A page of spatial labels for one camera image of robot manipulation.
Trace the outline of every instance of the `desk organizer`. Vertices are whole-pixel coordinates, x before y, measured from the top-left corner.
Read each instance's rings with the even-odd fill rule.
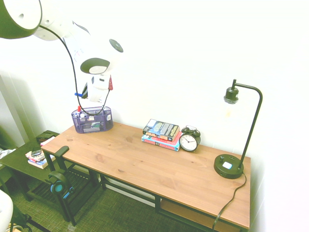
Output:
[[[72,119],[77,133],[94,133],[100,131],[108,131],[113,127],[112,111],[109,107],[105,107],[100,113],[102,107],[84,108],[85,111],[77,110],[72,112]]]

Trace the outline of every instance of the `lamp base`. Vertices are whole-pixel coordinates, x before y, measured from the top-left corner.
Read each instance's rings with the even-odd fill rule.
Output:
[[[237,179],[243,173],[243,164],[239,168],[240,160],[232,155],[219,155],[214,160],[214,169],[216,172],[227,179]]]

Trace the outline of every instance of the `white chair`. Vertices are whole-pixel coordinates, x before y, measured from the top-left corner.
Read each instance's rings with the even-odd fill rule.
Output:
[[[0,190],[0,232],[5,232],[13,215],[12,199]]]

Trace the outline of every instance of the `power cord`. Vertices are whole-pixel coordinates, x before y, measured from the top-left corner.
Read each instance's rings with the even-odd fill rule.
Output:
[[[76,73],[75,73],[74,62],[73,62],[73,58],[72,58],[72,56],[71,56],[71,53],[69,52],[69,49],[68,49],[67,45],[66,45],[65,42],[60,38],[60,36],[58,36],[58,35],[57,35],[55,32],[53,32],[52,30],[50,30],[50,29],[48,29],[48,28],[46,28],[46,27],[44,27],[44,26],[41,26],[41,25],[40,25],[40,28],[43,28],[43,29],[49,31],[50,33],[54,34],[58,39],[60,39],[60,41],[62,42],[62,44],[65,46],[65,48],[66,48],[66,50],[67,50],[67,52],[68,52],[68,54],[69,54],[69,56],[70,56],[71,63],[72,63],[72,66],[73,66],[74,79],[75,79],[75,89],[76,89],[76,94],[77,94],[77,93],[78,93],[78,92],[77,92],[77,81],[76,81]],[[91,115],[91,116],[95,116],[95,115],[100,114],[100,113],[102,112],[102,110],[104,109],[105,103],[106,103],[106,100],[107,100],[107,97],[108,97],[108,94],[109,94],[109,93],[110,93],[110,90],[108,90],[108,93],[107,93],[106,98],[105,98],[105,102],[104,102],[104,104],[103,104],[103,106],[102,106],[102,109],[101,109],[98,113],[96,113],[96,114],[90,114],[90,113],[86,112],[86,110],[81,106],[81,103],[80,103],[80,101],[79,101],[79,97],[78,97],[78,96],[77,96],[77,101],[78,101],[78,104],[79,104],[79,106],[81,107],[81,109],[82,109],[86,114]]]
[[[244,176],[245,176],[245,183],[243,183],[241,186],[239,186],[237,189],[235,189],[233,198],[232,198],[225,206],[223,206],[223,208],[222,208],[221,211],[219,212],[219,214],[218,214],[216,220],[214,221],[214,223],[213,223],[213,225],[212,225],[212,232],[214,232],[214,227],[215,227],[217,221],[219,220],[219,217],[221,216],[221,214],[222,214],[223,211],[225,210],[225,208],[226,208],[226,207],[228,206],[228,204],[230,204],[230,203],[232,202],[232,200],[235,198],[236,191],[237,191],[238,189],[244,187],[244,185],[247,183],[246,174],[245,174],[245,173],[242,173],[242,174],[244,174]]]

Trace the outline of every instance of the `shelf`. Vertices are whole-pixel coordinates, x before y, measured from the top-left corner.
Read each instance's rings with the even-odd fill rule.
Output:
[[[81,209],[84,203],[91,197],[91,195],[97,190],[97,188],[100,186],[100,183],[98,183],[96,186],[93,186],[88,177],[73,173],[71,171],[67,171],[65,176],[74,187],[74,193],[70,194],[70,196],[66,199],[74,216]],[[30,190],[27,195],[34,199],[38,199],[39,201],[49,205],[56,210],[61,210],[55,195],[50,191],[50,184],[48,183],[40,183],[33,190]]]
[[[212,225],[214,223],[214,219],[211,217],[208,217],[206,215],[200,214],[196,211],[187,209],[178,204],[174,204],[172,202],[169,202],[163,199],[161,201],[161,209],[166,210],[175,215],[181,216],[182,218],[188,219],[195,223],[198,223],[202,226],[206,226],[208,228],[212,228]],[[219,232],[239,232],[240,231],[240,229],[233,227],[231,225],[225,224],[221,221],[217,222],[215,226],[215,230]]]

